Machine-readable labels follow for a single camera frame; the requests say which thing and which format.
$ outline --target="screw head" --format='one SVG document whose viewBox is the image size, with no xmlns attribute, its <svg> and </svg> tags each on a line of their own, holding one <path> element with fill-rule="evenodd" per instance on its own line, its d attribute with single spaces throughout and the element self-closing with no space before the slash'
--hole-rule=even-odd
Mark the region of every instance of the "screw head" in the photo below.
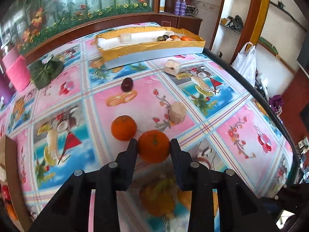
<svg viewBox="0 0 309 232">
<path fill-rule="evenodd" d="M 198 168 L 200 166 L 200 163 L 198 163 L 197 161 L 192 161 L 190 163 L 190 166 L 193 167 L 193 168 Z"/>
<path fill-rule="evenodd" d="M 229 175 L 229 176 L 232 176 L 232 175 L 234 175 L 234 170 L 232 170 L 232 169 L 227 169 L 227 170 L 225 170 L 225 173 L 227 174 L 227 175 Z"/>
<path fill-rule="evenodd" d="M 81 176 L 82 175 L 82 170 L 80 170 L 80 169 L 75 170 L 74 175 L 75 176 Z"/>
<path fill-rule="evenodd" d="M 116 167 L 118 167 L 118 163 L 113 161 L 113 162 L 109 163 L 109 167 L 110 168 L 116 168 Z"/>
</svg>

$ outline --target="pink knitted cushion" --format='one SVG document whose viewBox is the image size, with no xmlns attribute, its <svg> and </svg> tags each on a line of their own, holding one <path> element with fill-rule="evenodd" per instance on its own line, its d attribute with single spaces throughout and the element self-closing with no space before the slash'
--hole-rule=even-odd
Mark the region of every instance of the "pink knitted cushion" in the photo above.
<svg viewBox="0 0 309 232">
<path fill-rule="evenodd" d="M 31 74 L 22 55 L 6 70 L 6 73 L 17 91 L 22 91 L 30 83 Z"/>
</svg>

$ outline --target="small orange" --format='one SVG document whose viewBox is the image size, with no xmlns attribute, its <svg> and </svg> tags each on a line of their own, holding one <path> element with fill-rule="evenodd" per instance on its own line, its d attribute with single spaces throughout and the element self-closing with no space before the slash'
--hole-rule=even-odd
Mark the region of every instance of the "small orange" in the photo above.
<svg viewBox="0 0 309 232">
<path fill-rule="evenodd" d="M 132 139 L 136 130 L 136 123 L 130 116 L 119 116 L 112 122 L 112 135 L 120 141 Z"/>
<path fill-rule="evenodd" d="M 17 218 L 17 215 L 16 215 L 15 210 L 13 208 L 13 205 L 12 204 L 7 204 L 6 205 L 6 209 L 7 209 L 7 213 L 9 214 L 10 218 L 12 220 L 17 221 L 18 218 Z"/>
<path fill-rule="evenodd" d="M 173 40 L 174 40 L 174 39 L 180 39 L 180 37 L 177 36 L 177 35 L 172 35 L 172 36 L 170 36 L 170 38 L 172 38 Z"/>
<path fill-rule="evenodd" d="M 180 40 L 181 41 L 191 41 L 191 38 L 189 38 L 188 36 L 182 36 Z"/>
<path fill-rule="evenodd" d="M 148 163 L 160 163 L 170 154 L 170 141 L 163 132 L 147 131 L 138 139 L 138 153 Z"/>
</svg>

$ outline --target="glass aquarium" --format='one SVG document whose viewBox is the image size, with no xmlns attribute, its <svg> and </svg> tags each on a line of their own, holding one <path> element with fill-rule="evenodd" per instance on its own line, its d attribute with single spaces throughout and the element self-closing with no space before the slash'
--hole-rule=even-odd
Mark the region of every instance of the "glass aquarium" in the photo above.
<svg viewBox="0 0 309 232">
<path fill-rule="evenodd" d="M 0 23 L 1 41 L 21 54 L 48 38 L 88 21 L 149 12 L 152 0 L 15 0 Z"/>
</svg>

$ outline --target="white plastic bag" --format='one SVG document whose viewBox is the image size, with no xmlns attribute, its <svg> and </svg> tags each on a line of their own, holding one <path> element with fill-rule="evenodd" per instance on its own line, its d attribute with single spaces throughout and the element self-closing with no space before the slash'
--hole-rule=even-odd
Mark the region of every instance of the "white plastic bag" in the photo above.
<svg viewBox="0 0 309 232">
<path fill-rule="evenodd" d="M 249 50 L 245 51 L 247 44 L 251 44 Z M 255 46 L 248 42 L 238 53 L 232 67 L 238 71 L 252 86 L 255 84 L 256 53 Z"/>
</svg>

